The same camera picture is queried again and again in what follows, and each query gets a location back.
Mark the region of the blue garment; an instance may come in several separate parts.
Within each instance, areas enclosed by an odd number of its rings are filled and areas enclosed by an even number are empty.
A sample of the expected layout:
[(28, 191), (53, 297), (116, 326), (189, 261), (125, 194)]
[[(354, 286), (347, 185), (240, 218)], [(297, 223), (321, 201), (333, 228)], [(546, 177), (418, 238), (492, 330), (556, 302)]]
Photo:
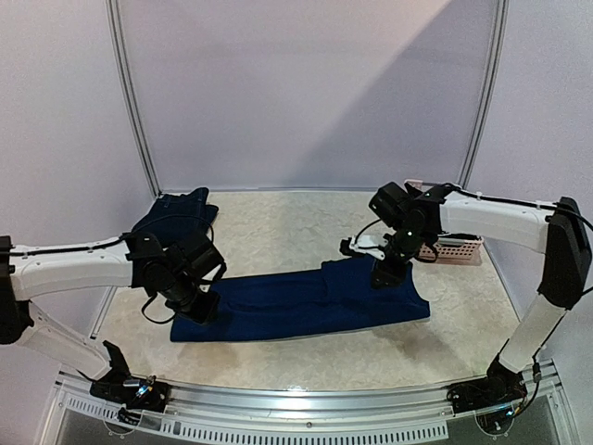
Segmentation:
[(412, 272), (402, 284), (372, 287), (370, 256), (325, 261), (321, 267), (222, 279), (216, 318), (202, 325), (178, 317), (173, 343), (252, 342), (356, 331), (425, 320), (430, 304), (417, 292)]

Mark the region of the dark blue denim jeans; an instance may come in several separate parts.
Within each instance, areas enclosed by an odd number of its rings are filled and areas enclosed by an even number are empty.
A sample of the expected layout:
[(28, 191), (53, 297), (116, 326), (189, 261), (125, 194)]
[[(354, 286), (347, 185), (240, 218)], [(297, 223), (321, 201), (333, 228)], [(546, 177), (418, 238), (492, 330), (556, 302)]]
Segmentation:
[(162, 247), (182, 241), (193, 232), (211, 231), (219, 207), (208, 204), (209, 189), (198, 187), (189, 194), (160, 196), (132, 232), (154, 235)]

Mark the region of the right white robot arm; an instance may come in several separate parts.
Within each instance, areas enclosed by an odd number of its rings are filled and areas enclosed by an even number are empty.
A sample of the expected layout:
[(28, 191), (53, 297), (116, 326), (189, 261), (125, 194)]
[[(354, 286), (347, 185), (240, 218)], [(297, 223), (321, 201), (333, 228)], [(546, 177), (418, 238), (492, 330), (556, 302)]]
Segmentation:
[(422, 192), (389, 183), (377, 190), (369, 207), (393, 231), (369, 251), (384, 267), (378, 280), (382, 284), (398, 284), (421, 246), (444, 233), (493, 238), (543, 255), (536, 299), (496, 359), (503, 368), (479, 385), (483, 401), (500, 403), (514, 390), (512, 373), (520, 373), (533, 360), (566, 313), (588, 293), (591, 224), (568, 197), (556, 203), (521, 201), (471, 193), (456, 184), (437, 184)]

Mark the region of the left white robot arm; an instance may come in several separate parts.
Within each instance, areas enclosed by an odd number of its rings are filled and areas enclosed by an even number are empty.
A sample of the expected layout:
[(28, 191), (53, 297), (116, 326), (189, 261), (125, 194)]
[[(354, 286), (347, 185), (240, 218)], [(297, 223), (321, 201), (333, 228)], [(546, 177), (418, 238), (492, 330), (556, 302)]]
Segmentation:
[(37, 248), (1, 239), (1, 343), (17, 344), (75, 369), (118, 402), (137, 395), (135, 378), (117, 348), (57, 322), (33, 299), (96, 287), (142, 288), (175, 314), (198, 324), (212, 319), (220, 297), (208, 286), (227, 270), (213, 241), (194, 232), (163, 247), (148, 232), (124, 233), (90, 245)]

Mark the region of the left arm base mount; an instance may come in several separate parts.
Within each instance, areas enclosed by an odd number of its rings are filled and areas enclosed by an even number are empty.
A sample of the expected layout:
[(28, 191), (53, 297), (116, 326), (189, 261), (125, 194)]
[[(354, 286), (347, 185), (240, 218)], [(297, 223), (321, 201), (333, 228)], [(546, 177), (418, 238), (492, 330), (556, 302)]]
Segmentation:
[(103, 401), (123, 405), (127, 410), (146, 410), (163, 413), (170, 400), (171, 385), (159, 381), (154, 375), (138, 377), (131, 374), (121, 350), (107, 340), (110, 368), (90, 386), (90, 395)]

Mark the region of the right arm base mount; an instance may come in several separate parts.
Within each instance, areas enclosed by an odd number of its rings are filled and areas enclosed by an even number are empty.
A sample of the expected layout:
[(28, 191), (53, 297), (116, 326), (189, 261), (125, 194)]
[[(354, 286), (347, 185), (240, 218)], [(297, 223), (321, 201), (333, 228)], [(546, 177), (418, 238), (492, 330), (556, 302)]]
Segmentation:
[(450, 385), (447, 401), (454, 414), (473, 412), (475, 423), (486, 435), (504, 436), (536, 398), (542, 378), (538, 362), (533, 363), (531, 374), (535, 387), (529, 392), (522, 373), (511, 373), (493, 362), (485, 377)]

